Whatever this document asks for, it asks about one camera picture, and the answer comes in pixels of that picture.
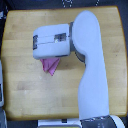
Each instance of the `wooden table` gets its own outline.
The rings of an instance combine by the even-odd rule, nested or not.
[[[70,23],[83,10],[92,11],[100,23],[110,114],[126,115],[127,59],[119,12],[117,7],[93,7],[8,13],[1,56],[8,119],[78,117],[77,91],[84,64],[72,53],[61,58],[54,76],[50,76],[33,58],[32,46],[36,28]]]

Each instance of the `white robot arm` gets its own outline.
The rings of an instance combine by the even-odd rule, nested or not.
[[[45,59],[68,56],[71,45],[74,45],[80,59],[83,56],[86,58],[86,69],[78,89],[79,119],[82,126],[89,128],[102,124],[99,128],[124,128],[118,117],[109,115],[108,85],[100,26],[93,13],[81,12],[72,26],[60,24],[36,29],[33,34],[33,57]]]

